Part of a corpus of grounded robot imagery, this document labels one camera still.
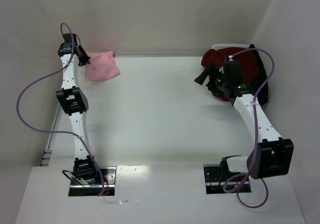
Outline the pink t-shirt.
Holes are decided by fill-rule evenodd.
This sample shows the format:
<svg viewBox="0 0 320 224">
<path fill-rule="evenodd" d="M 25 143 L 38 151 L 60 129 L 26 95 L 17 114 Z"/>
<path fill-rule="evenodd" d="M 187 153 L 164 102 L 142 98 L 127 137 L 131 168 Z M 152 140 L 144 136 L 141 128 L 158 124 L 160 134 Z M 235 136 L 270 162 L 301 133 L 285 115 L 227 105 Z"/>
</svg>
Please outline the pink t-shirt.
<svg viewBox="0 0 320 224">
<path fill-rule="evenodd" d="M 89 64 L 86 64 L 85 77 L 90 81 L 110 80 L 120 74 L 113 51 L 88 53 Z"/>
</svg>

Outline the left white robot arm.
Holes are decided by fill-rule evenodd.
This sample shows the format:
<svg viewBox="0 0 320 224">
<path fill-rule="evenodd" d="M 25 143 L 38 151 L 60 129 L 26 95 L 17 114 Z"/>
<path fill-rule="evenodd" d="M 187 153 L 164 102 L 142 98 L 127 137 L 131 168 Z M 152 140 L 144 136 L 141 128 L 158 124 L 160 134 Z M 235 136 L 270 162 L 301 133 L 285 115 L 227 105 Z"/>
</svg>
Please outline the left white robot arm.
<svg viewBox="0 0 320 224">
<path fill-rule="evenodd" d="M 83 48 L 78 45 L 76 34 L 63 34 L 58 56 L 63 67 L 62 86 L 56 91 L 56 97 L 69 117 L 72 125 L 75 146 L 75 161 L 72 174 L 78 184 L 94 184 L 99 181 L 99 173 L 91 157 L 86 117 L 89 103 L 78 86 L 78 67 L 89 59 Z"/>
</svg>

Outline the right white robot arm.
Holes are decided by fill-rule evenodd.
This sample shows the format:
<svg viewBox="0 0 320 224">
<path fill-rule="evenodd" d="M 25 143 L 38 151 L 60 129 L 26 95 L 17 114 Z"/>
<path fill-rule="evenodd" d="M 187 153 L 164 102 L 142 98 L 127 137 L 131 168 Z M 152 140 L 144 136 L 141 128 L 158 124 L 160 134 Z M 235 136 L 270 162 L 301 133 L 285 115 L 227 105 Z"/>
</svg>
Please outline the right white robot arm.
<svg viewBox="0 0 320 224">
<path fill-rule="evenodd" d="M 257 88 L 245 84 L 240 62 L 227 61 L 218 68 L 210 63 L 195 79 L 202 85 L 209 77 L 207 88 L 217 95 L 225 95 L 244 120 L 257 150 L 249 156 L 223 158 L 229 173 L 249 173 L 253 179 L 286 175 L 293 155 L 293 142 L 284 139 L 273 127 L 258 98 Z"/>
</svg>

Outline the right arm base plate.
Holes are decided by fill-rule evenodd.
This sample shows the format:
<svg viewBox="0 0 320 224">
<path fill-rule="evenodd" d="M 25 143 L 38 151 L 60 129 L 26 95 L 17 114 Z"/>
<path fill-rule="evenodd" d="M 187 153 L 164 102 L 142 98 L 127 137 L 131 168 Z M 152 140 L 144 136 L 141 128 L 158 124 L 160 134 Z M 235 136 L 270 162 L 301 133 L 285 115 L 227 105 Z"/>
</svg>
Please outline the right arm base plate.
<svg viewBox="0 0 320 224">
<path fill-rule="evenodd" d="M 204 165 L 203 166 L 204 172 L 204 180 L 205 180 L 205 187 L 207 194 L 226 194 L 223 190 L 223 185 L 227 179 L 230 177 L 238 174 L 232 173 L 229 171 L 224 171 L 222 173 L 222 168 L 220 164 L 213 164 L 213 165 Z M 238 184 L 243 180 L 243 176 L 234 178 L 230 182 L 228 182 L 226 189 L 230 190 L 236 188 Z M 240 193 L 250 193 L 251 186 L 250 182 L 246 181 L 244 187 L 239 191 Z"/>
</svg>

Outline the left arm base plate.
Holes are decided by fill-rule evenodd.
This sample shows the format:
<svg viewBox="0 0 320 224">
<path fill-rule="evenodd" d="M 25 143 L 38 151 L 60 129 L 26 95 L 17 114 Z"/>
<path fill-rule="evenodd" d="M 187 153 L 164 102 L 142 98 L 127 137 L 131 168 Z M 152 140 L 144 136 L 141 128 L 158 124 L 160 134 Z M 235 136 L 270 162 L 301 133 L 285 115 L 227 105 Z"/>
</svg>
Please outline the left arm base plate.
<svg viewBox="0 0 320 224">
<path fill-rule="evenodd" d="M 104 192 L 102 196 L 115 195 L 116 183 L 116 167 L 102 167 L 101 172 L 104 181 Z M 100 177 L 75 177 L 70 173 L 69 175 L 70 186 L 68 196 L 70 197 L 83 197 L 83 196 L 98 196 L 102 191 Z"/>
</svg>

